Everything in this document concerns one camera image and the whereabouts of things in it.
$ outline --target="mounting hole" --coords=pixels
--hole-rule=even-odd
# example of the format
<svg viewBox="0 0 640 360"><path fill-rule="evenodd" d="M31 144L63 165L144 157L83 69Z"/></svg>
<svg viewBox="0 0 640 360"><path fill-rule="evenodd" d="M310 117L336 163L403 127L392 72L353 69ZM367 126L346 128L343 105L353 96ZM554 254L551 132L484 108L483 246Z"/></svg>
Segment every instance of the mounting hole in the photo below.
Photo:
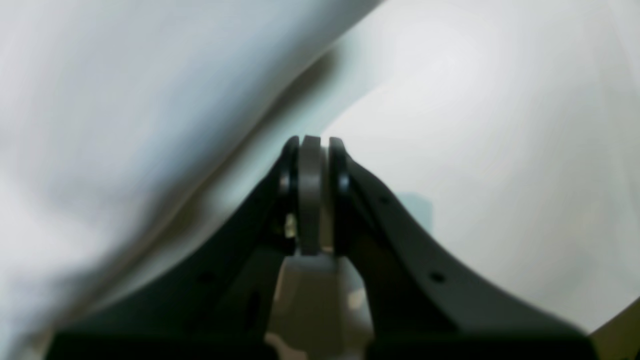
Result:
<svg viewBox="0 0 640 360"><path fill-rule="evenodd" d="M444 277L444 274L441 272L437 272L434 271L431 274L429 274L429 278L431 278L431 280L433 282L437 282L438 284L442 284L444 283L447 279Z"/></svg>
<svg viewBox="0 0 640 360"><path fill-rule="evenodd" d="M196 278L200 284L210 284L216 280L216 274L210 271L200 273Z"/></svg>

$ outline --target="metal part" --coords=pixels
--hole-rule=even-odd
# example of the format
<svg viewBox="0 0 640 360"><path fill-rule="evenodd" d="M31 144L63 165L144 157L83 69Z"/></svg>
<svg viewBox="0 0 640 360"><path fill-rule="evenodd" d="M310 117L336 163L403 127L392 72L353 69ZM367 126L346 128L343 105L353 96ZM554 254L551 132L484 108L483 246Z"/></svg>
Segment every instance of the metal part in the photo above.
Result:
<svg viewBox="0 0 640 360"><path fill-rule="evenodd" d="M362 276L368 359L595 359L579 331L509 296L451 256L394 194L330 139L334 242Z"/></svg>
<svg viewBox="0 0 640 360"><path fill-rule="evenodd" d="M298 138L200 249L141 290L60 329L48 360L277 359L264 343L295 212Z"/></svg>
<svg viewBox="0 0 640 360"><path fill-rule="evenodd" d="M205 245L140 291L60 329L47 359L277 359L264 339L283 260L295 251L292 227L297 220L302 254L318 254L323 204L333 204L333 253L295 260L317 271L346 257L357 269L374 331L368 359L596 359L571 325L509 296L439 246L337 138L323 202L321 156L319 138L305 137L300 148L291 138ZM356 293L353 306L363 299Z"/></svg>
<svg viewBox="0 0 640 360"><path fill-rule="evenodd" d="M298 151L298 239L304 256L317 255L320 251L322 157L320 138L305 136Z"/></svg>

